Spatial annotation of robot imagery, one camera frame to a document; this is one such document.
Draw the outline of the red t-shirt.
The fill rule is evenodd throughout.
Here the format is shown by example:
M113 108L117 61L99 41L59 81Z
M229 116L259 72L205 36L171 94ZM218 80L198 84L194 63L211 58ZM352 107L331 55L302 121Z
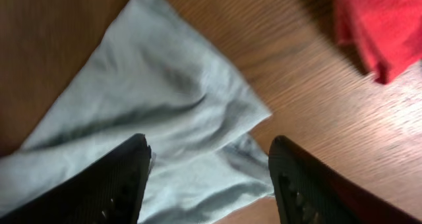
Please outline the red t-shirt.
M353 44L379 84L421 60L421 0L334 0L337 42Z

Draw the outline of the light blue t-shirt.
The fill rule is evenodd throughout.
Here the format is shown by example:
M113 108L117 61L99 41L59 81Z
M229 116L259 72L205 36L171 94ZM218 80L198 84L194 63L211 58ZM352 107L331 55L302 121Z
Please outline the light blue t-shirt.
M270 196L249 132L270 116L240 72L165 0L130 0L17 153L1 160L1 214L136 133L156 158L139 223L214 223Z

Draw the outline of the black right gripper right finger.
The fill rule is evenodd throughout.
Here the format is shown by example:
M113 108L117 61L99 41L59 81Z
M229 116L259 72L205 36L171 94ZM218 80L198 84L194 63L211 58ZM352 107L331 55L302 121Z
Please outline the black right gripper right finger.
M421 224L341 176L286 136L273 139L268 166L282 223Z

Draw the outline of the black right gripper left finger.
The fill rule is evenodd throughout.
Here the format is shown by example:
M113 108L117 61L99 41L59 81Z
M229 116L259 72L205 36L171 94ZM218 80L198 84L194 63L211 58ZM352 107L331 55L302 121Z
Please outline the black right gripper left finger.
M1 218L14 224L93 224L138 221L152 151L135 134L71 179Z

